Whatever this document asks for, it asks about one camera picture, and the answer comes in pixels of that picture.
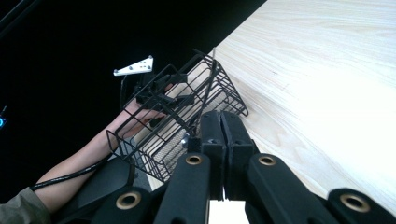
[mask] black background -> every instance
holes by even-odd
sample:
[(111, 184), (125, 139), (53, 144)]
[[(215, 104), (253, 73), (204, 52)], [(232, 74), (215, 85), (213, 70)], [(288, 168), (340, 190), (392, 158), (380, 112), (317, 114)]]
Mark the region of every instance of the black background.
[(181, 67), (263, 4), (42, 1), (0, 39), (0, 203), (83, 147), (120, 109), (113, 70), (154, 57)]

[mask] sleeve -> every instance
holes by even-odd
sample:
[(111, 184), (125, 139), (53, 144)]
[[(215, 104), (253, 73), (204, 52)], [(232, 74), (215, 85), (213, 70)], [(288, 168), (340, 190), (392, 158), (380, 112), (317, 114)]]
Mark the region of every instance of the sleeve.
[(30, 189), (23, 189), (7, 203), (0, 204), (0, 224), (51, 223), (50, 212)]

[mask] black metal basket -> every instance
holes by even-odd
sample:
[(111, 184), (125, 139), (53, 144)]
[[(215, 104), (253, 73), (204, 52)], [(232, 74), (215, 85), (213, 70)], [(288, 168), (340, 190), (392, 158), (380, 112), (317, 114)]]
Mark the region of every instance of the black metal basket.
[[(180, 70), (170, 64), (158, 75), (145, 74), (141, 80), (129, 100), (138, 101), (141, 107), (130, 113), (131, 117), (114, 133), (107, 131), (107, 137), (114, 135), (118, 140), (119, 148), (112, 150), (114, 155), (162, 182), (171, 176), (177, 159), (186, 153), (183, 144), (186, 136), (199, 137), (203, 113), (218, 110), (248, 115), (247, 107), (221, 64), (199, 51)], [(143, 109), (167, 116), (157, 123), (141, 122), (144, 128), (139, 133), (124, 138), (120, 130)]]

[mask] wooden table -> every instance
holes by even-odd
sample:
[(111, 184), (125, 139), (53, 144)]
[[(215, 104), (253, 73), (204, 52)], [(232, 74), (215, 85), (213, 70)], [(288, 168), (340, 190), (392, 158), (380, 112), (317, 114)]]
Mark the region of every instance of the wooden table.
[(396, 215), (396, 1), (269, 0), (215, 57), (261, 152), (319, 196), (352, 188)]

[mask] white bracket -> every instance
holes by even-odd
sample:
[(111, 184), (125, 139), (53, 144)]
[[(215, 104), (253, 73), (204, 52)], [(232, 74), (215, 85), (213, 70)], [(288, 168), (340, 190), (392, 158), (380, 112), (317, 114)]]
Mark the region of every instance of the white bracket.
[(127, 67), (121, 68), (120, 70), (114, 70), (114, 76), (127, 76), (132, 74), (147, 73), (152, 71), (152, 64), (154, 58), (149, 55), (147, 59), (140, 61), (138, 63), (131, 64)]

